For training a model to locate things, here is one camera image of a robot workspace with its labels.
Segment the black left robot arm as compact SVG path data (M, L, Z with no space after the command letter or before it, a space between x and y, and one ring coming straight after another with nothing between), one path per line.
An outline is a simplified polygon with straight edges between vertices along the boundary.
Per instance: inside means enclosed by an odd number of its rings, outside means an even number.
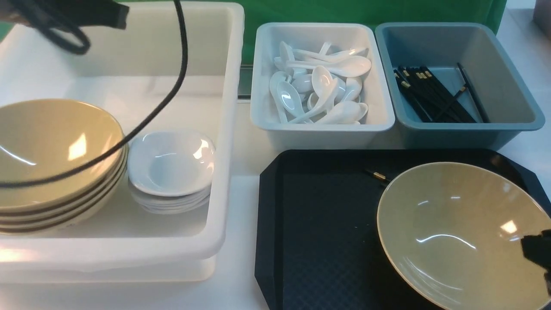
M48 28L61 29L61 20L82 26L106 26L125 29L129 6L115 0L2 0L1 21L35 28L30 17L17 5L29 6L30 14Z

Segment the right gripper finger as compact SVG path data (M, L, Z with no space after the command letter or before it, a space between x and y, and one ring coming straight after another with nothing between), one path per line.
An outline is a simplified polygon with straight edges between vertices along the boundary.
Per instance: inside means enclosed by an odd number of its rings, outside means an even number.
M543 267L551 270L551 230L546 229L537 235L526 235L521 238L523 256Z

